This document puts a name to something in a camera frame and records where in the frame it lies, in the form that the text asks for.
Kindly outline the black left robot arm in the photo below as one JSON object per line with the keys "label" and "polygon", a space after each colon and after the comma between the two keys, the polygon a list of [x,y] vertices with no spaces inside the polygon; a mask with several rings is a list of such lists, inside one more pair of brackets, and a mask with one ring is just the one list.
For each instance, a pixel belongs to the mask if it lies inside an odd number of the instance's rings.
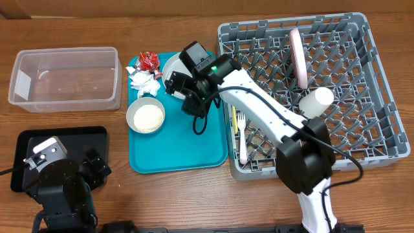
{"label": "black left robot arm", "polygon": [[107,162],[94,148],[86,148],[81,162],[69,157],[58,137],[33,148],[24,160],[36,178],[25,187],[43,209],[34,218],[33,232],[94,232],[98,217],[91,191],[111,174]]}

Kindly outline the pink round plate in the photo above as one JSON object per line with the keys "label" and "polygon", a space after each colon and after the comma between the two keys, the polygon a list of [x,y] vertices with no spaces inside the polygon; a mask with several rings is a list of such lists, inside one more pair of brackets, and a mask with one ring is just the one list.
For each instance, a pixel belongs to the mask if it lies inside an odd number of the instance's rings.
{"label": "pink round plate", "polygon": [[298,86],[302,89],[306,89],[308,86],[307,66],[298,28],[294,28],[290,31],[290,46],[292,63],[294,64],[294,74]]}

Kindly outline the white round plate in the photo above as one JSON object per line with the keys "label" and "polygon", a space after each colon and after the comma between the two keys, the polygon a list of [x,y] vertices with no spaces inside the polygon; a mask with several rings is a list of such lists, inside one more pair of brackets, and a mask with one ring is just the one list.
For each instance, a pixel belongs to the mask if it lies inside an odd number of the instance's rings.
{"label": "white round plate", "polygon": [[162,68],[162,84],[166,87],[165,81],[171,78],[173,71],[177,71],[192,77],[191,72],[185,67],[179,58],[180,53],[175,53],[170,57]]}

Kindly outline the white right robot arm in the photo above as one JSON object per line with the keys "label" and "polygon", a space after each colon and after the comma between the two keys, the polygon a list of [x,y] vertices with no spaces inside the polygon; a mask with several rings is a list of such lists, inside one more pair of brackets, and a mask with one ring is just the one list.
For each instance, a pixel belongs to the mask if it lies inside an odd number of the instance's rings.
{"label": "white right robot arm", "polygon": [[303,230],[332,232],[337,226],[329,196],[335,157],[325,123],[286,109],[226,54],[181,52],[179,60],[190,73],[173,71],[165,86],[168,94],[184,95],[182,110],[205,119],[220,98],[244,113],[276,147],[276,173],[298,196]]}

